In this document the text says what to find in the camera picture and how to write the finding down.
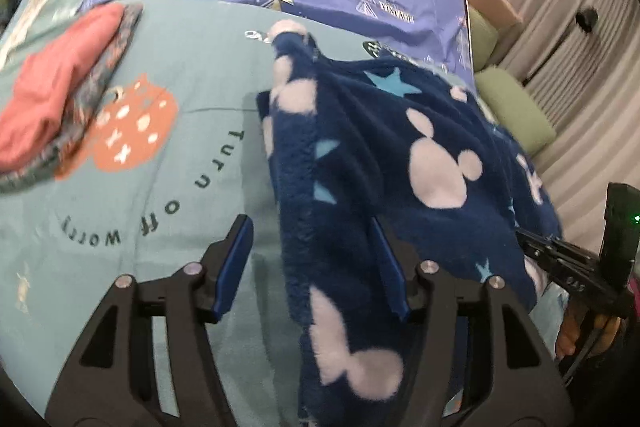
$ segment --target bed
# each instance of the bed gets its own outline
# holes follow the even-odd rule
[[[29,54],[63,33],[81,3],[87,10],[109,1],[43,0],[17,39],[18,19],[33,6],[24,0],[0,41],[14,43],[0,71],[0,108]],[[79,331],[120,273],[164,277],[199,259],[246,213],[256,224],[254,250],[233,311],[210,332],[210,344],[240,425],[296,425],[300,328],[286,311],[255,105],[273,82],[268,30],[293,19],[328,57],[393,55],[474,92],[466,0],[137,1],[144,13],[100,109],[116,114],[126,105],[139,115],[144,91],[158,127],[131,137],[140,148],[135,161],[114,166],[104,148],[90,145],[114,128],[92,124],[62,171],[0,196],[0,357],[42,413]],[[152,136],[160,148],[150,147]],[[549,299],[545,317],[562,305],[558,295]],[[549,337],[557,326],[545,323]],[[175,412],[162,322],[155,328],[161,398]]]

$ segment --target black gripper frame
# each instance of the black gripper frame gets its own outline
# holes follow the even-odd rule
[[[613,288],[600,273],[596,254],[553,237],[516,229],[525,255],[538,263],[549,280],[582,300],[594,313],[626,319],[634,311],[634,296]]]
[[[376,222],[374,233],[387,251],[382,255],[396,260],[396,273],[404,279],[405,320],[421,329],[385,426],[569,425],[574,411],[558,370],[504,281],[495,288],[492,279],[455,279],[437,266],[434,273],[433,267],[425,273],[415,248],[400,241],[384,217]],[[443,417],[459,316],[468,318],[469,335],[462,407]]]
[[[51,427],[236,427],[205,324],[230,308],[253,225],[238,216],[226,239],[165,279],[118,277],[69,355],[47,406]],[[152,318],[166,317],[180,417],[160,408]]]

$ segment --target mickey mouse pattern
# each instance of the mickey mouse pattern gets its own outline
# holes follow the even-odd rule
[[[301,406],[318,426],[376,426],[402,381],[412,332],[391,314],[376,275],[364,226],[372,212],[384,212],[423,259],[464,279],[498,274],[531,308],[546,280],[514,237],[513,216],[527,216],[519,204],[505,209],[523,190],[533,212],[548,203],[517,154],[497,153],[463,87],[397,57],[334,62],[292,21],[268,38],[273,89],[257,105],[290,313],[303,328]],[[505,162],[527,176],[509,176]]]

